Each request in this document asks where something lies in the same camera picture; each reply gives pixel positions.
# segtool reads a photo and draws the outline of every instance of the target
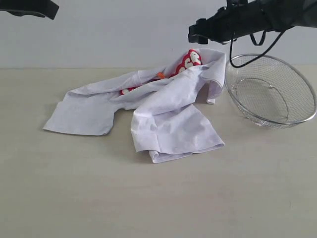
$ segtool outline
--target white wall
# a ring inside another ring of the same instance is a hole
[[[188,26],[210,17],[225,0],[55,0],[55,21],[0,13],[0,67],[147,67],[186,49]],[[271,33],[270,42],[276,34]],[[317,29],[286,33],[271,55],[290,63],[317,63]],[[228,46],[210,43],[210,48]],[[235,54],[257,53],[248,37]]]

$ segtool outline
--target beige tabletop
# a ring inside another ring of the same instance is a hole
[[[107,136],[42,130],[68,90],[133,70],[0,70],[1,238],[317,237],[317,119],[264,129],[202,93],[226,146],[162,164],[135,153],[131,111]]]

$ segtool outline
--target metal mesh basket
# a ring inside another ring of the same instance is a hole
[[[233,62],[240,65],[256,56],[236,56]],[[316,94],[307,79],[271,56],[243,68],[234,68],[228,62],[226,87],[244,116],[260,126],[288,128],[316,115]]]

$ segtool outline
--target basket rim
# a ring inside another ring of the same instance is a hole
[[[235,60],[235,59],[238,59],[238,58],[241,58],[241,57],[245,57],[245,56],[259,56],[259,54],[243,54],[243,55],[238,55],[238,56],[235,56],[234,58],[232,58],[232,60]],[[276,58],[274,56],[269,56],[269,55],[265,55],[263,56],[264,58],[270,58],[270,59],[273,59],[273,60],[277,60],[281,63],[284,63],[286,64],[288,67],[290,67],[295,73],[297,73],[302,79],[303,81],[306,83],[306,85],[309,87],[310,91],[311,91],[311,94],[313,96],[313,99],[314,99],[314,112],[312,113],[311,116],[303,119],[303,120],[299,120],[299,121],[291,121],[291,122],[281,122],[281,121],[274,121],[274,120],[270,120],[270,119],[266,119],[266,118],[263,118],[253,112],[251,112],[249,109],[247,109],[244,105],[242,105],[239,100],[234,96],[233,92],[229,89],[228,85],[227,85],[227,78],[225,76],[225,80],[224,80],[224,83],[225,83],[225,87],[227,88],[228,92],[229,92],[229,95],[230,97],[236,102],[238,103],[245,111],[247,111],[248,113],[250,113],[252,116],[258,118],[258,119],[261,119],[261,120],[265,120],[267,122],[270,122],[270,123],[275,123],[275,124],[279,124],[279,125],[295,125],[295,124],[301,124],[303,122],[307,122],[311,119],[313,119],[315,116],[316,116],[316,113],[317,113],[317,97],[316,97],[316,93],[312,87],[312,85],[310,84],[310,82],[306,79],[305,76],[302,75],[302,73],[300,73],[299,70],[297,70],[294,66],[290,65],[289,63],[279,59],[279,58]],[[228,61],[226,63],[226,72],[227,72],[227,69],[228,69],[228,66],[230,65],[230,61]]]

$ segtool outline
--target wire strainer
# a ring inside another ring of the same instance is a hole
[[[235,65],[256,54],[233,58]],[[307,79],[290,64],[271,56],[243,67],[226,66],[226,87],[245,117],[260,126],[288,128],[316,115],[316,94]]]

